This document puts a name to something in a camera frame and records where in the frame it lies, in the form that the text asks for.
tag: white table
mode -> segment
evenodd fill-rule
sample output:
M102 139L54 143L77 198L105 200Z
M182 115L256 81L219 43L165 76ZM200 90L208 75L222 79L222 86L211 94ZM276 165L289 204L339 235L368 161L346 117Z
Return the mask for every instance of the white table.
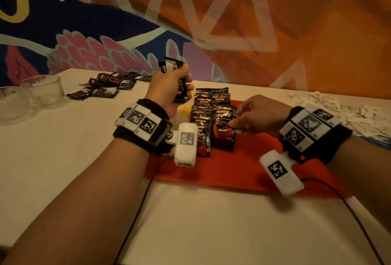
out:
M61 73L65 93L98 72ZM289 104L291 91L234 84L232 99L255 94ZM115 99L70 100L19 124L0 127L0 245L12 246L32 220L108 145L114 121L148 84ZM381 107L391 100L338 96L341 103ZM349 200L385 264L391 236L354 198ZM130 236L123 263L176 264L377 264L364 235L340 200L262 196L197 185L155 182Z

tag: black cable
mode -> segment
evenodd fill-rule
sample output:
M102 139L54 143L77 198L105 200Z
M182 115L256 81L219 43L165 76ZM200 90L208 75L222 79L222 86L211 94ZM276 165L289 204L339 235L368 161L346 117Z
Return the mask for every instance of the black cable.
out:
M162 166L166 161L171 160L171 159L173 159L173 158L167 158L167 159L165 159L163 162L161 162L161 163L156 167L156 170L155 170L155 172L154 172L152 178L151 178L150 181L149 181L149 184L148 184L148 186L147 186L147 189L145 190L143 200L141 200L140 207L138 208L138 211L137 211L137 213L136 213L136 216L134 217L133 223L132 223L132 225L130 226L129 231L127 232L127 234L126 234L126 236L125 236L125 239L124 239L124 241L123 241L122 244L121 244L121 247L120 247L120 249L119 249L119 251L118 251L117 257L115 258L114 265L117 265L118 258L120 257L121 251L122 251L122 249L124 248L127 239L129 238L130 232L132 232L132 229L133 229L133 227L134 227L134 225L135 225L135 223L136 223L136 221L137 221L137 218L138 218L138 215L139 215L140 212L141 212L141 209L143 208L143 204L144 204L145 198L147 198L147 194L148 194L148 191L149 191L149 187L151 186L152 181L153 181L153 179L155 178L156 173L158 173L158 171L159 171L159 169L160 169L160 166Z
M359 224L362 232L364 233L365 235L365 238L367 239L369 245L371 246L372 248L372 251L374 252L376 258L378 259L379 263L381 265L384 265L384 262L382 260L382 258L380 257L379 253L377 252L377 249L375 248L375 246L373 245L371 239L369 238L369 235L368 233L366 232L364 226L362 225L362 223L360 222L359 218L357 217L357 215L355 214L355 212L353 211L353 209L350 207L350 205L346 202L345 198L342 197L342 195L340 193L338 193L338 191L336 189L334 189L332 186L330 186L328 183L325 183L324 181L321 181L319 179L301 179L302 182L307 182L309 180L313 180L315 182L320 182L320 183L323 183L324 185L328 186L331 190L334 191L334 193L336 193L338 195L338 197L343 201L343 203L345 203L346 207L349 209L349 211L351 212L351 214L353 215L353 217L356 219L357 223Z

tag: pile of white paper pieces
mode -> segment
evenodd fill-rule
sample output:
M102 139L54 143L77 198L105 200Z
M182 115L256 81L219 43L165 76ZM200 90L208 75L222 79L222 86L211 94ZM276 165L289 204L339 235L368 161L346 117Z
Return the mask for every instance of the pile of white paper pieces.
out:
M291 102L305 107L307 104L328 110L340 123L353 130L355 135L381 140L378 135L391 137L390 118L378 107L340 104L337 98L311 93L309 97L291 94Z

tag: red tray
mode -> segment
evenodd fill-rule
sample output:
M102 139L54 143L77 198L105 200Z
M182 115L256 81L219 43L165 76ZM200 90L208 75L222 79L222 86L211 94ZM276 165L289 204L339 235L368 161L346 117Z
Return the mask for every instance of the red tray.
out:
M232 104L239 105L240 102L232 101ZM169 160L160 167L155 179L252 192L280 193L259 163L259 157L272 149L282 153L282 146L278 139L268 134L237 135L234 152L212 148L211 157L197 157L193 168L178 167L173 160ZM166 158L163 155L152 154L145 170L145 177L150 179L157 165ZM292 169L300 179L314 178L322 180L336 189L342 196L349 196L349 192L342 187L339 180L319 160L313 159L301 165L295 164ZM309 181L304 184L305 188L297 195L337 197L332 190L322 183Z

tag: forearm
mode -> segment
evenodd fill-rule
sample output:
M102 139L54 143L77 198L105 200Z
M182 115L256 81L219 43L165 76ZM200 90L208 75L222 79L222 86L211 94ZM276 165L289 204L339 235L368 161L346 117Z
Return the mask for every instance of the forearm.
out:
M134 217L149 154L122 139L33 221L4 264L110 264Z
M328 167L391 232L391 151L350 137Z

